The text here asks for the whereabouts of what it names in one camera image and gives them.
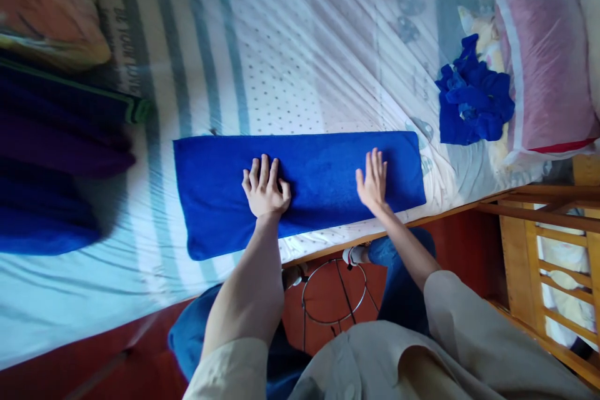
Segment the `red trim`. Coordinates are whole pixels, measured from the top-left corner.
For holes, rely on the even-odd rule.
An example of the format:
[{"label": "red trim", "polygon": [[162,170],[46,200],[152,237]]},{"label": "red trim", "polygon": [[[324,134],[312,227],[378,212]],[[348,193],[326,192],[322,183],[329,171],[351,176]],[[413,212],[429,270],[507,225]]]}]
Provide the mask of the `red trim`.
[{"label": "red trim", "polygon": [[590,137],[583,141],[566,142],[564,144],[556,144],[553,146],[531,149],[531,151],[536,151],[538,153],[564,153],[564,152],[568,152],[568,151],[582,149],[583,147],[587,146],[588,144],[591,144],[592,142],[594,142],[596,139],[597,139],[596,137]]}]

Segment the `forearm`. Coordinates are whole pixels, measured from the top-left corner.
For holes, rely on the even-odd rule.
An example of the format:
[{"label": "forearm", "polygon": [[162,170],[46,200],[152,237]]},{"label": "forearm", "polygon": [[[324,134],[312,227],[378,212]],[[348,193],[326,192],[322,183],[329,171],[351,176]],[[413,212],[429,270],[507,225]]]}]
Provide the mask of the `forearm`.
[{"label": "forearm", "polygon": [[246,251],[212,306],[202,358],[239,338],[262,339],[270,346],[284,302],[278,226],[278,214],[256,219]]},{"label": "forearm", "polygon": [[396,217],[387,204],[373,211],[381,221],[400,255],[404,266],[420,290],[425,288],[429,275],[441,269],[438,262],[414,237],[410,230]]}]

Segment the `pink pillow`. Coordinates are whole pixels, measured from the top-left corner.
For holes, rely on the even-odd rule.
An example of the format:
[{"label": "pink pillow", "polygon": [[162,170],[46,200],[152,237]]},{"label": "pink pillow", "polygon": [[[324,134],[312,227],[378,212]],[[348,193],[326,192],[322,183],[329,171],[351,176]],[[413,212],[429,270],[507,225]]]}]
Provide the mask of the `pink pillow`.
[{"label": "pink pillow", "polygon": [[593,150],[600,124],[589,93],[587,41],[576,0],[496,0],[515,102],[506,163]]}]

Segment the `wrist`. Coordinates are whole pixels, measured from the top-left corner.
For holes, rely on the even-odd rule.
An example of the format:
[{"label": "wrist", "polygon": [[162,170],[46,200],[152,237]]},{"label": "wrist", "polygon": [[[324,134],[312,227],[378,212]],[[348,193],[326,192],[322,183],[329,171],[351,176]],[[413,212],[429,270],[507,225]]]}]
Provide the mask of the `wrist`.
[{"label": "wrist", "polygon": [[279,223],[281,213],[276,211],[265,212],[256,218],[256,225],[265,225],[269,223]]},{"label": "wrist", "polygon": [[392,209],[386,202],[377,202],[373,204],[370,208],[373,216],[380,218],[381,216],[388,216],[390,214],[394,214]]}]

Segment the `person's left hand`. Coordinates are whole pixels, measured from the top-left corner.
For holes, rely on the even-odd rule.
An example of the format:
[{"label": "person's left hand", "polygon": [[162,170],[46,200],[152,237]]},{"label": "person's left hand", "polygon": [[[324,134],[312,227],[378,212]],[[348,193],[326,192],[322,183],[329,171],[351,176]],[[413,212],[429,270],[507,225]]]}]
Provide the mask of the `person's left hand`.
[{"label": "person's left hand", "polygon": [[[263,154],[262,163],[259,164],[258,158],[254,158],[250,171],[244,169],[242,187],[248,198],[250,211],[257,218],[271,213],[280,216],[288,209],[292,198],[289,183],[283,181],[281,178],[277,179],[278,167],[279,160],[275,158],[273,159],[271,170],[269,170],[269,156]],[[281,191],[277,186],[277,181],[281,185]]]}]

